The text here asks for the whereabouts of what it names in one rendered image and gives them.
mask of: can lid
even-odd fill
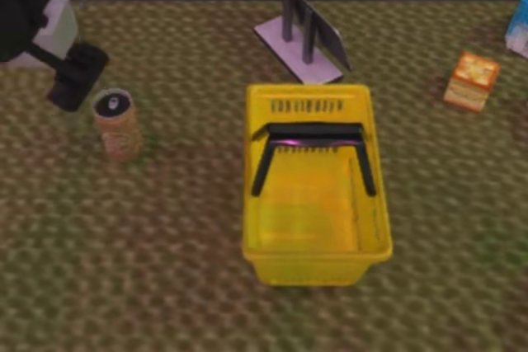
[[[131,106],[130,94],[119,88],[100,92],[93,104],[96,114],[106,118],[123,115]]]

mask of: yellow bin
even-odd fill
[[[369,89],[247,89],[243,254],[275,286],[354,284],[392,255]]]

